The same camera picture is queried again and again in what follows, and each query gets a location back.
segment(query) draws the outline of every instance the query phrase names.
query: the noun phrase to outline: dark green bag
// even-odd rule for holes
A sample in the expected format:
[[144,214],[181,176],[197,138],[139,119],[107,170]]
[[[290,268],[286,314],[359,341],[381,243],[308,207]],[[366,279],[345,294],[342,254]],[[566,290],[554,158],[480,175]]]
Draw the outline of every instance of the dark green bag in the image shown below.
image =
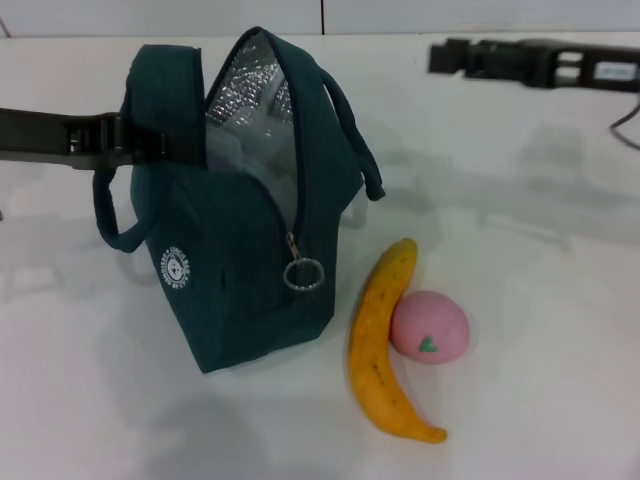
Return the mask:
[[[211,372],[320,335],[333,316],[340,215],[363,178],[371,200],[384,190],[344,94],[305,51],[254,28],[206,100],[203,90],[199,50],[141,49],[121,116],[162,132],[169,158],[134,167],[130,230],[118,232],[114,169],[96,172],[94,200],[110,246],[132,252],[146,241],[198,366]],[[208,129],[247,126],[243,155],[275,144],[276,157],[294,160],[289,222],[260,175],[208,164]]]

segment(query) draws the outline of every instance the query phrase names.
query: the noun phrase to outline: zipper pull ring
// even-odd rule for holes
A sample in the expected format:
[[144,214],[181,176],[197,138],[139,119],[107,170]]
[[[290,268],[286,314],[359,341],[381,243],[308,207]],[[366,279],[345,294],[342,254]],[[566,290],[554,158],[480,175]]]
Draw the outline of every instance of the zipper pull ring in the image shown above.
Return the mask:
[[[293,260],[287,264],[287,266],[284,268],[284,272],[282,273],[282,279],[284,280],[285,285],[291,290],[295,290],[296,292],[310,292],[312,290],[315,290],[324,283],[324,267],[319,261],[300,255],[300,251],[298,250],[298,246],[296,245],[293,233],[287,233],[286,241],[287,246],[291,251]],[[289,279],[289,274],[291,273],[291,271],[303,265],[309,265],[316,271],[316,277],[318,279],[311,285],[297,285]]]

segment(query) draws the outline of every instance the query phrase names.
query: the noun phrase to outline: bag handle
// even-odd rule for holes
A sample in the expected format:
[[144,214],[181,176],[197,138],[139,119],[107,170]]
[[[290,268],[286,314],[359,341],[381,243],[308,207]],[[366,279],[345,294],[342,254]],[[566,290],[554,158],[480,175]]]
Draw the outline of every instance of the bag handle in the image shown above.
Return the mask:
[[144,240],[156,223],[159,211],[159,202],[154,203],[156,208],[138,220],[133,227],[126,232],[118,231],[116,211],[113,206],[113,197],[109,185],[116,174],[116,169],[96,170],[93,176],[93,206],[96,210],[98,230],[105,242],[116,250],[125,253],[134,252]]
[[340,89],[338,83],[331,75],[329,75],[329,73],[324,69],[320,69],[320,76],[322,77],[322,83],[324,83],[324,86],[329,92],[340,126],[349,140],[349,143],[351,143],[351,148],[353,148],[358,157],[360,170],[364,174],[367,197],[373,201],[380,200],[385,196],[382,176],[380,175],[380,170],[378,170],[378,165],[373,158],[371,150],[369,150],[364,138],[362,138],[362,135],[360,135],[360,132],[358,131],[356,119],[353,115],[353,110],[351,110],[351,105],[349,105],[349,101]]

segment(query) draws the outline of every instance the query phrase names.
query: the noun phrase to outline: insulated lunch bag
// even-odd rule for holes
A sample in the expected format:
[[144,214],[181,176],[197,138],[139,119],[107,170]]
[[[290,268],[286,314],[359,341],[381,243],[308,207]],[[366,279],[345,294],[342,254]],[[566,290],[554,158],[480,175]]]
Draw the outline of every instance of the insulated lunch bag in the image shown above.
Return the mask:
[[[199,50],[147,45],[118,114],[4,110],[0,158],[95,170],[100,234],[123,252],[146,242],[211,372],[320,335],[340,215],[363,182],[371,200],[384,190],[344,94],[300,48],[249,30],[203,92]],[[109,185],[124,164],[138,222],[120,232]]]

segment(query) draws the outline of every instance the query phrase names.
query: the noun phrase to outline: white wall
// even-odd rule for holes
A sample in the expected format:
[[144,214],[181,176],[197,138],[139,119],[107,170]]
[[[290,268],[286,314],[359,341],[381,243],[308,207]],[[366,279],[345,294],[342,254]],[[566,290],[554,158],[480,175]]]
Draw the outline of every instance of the white wall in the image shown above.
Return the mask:
[[325,0],[327,33],[640,28],[629,0]]
[[320,0],[2,0],[0,16],[16,37],[321,32]]

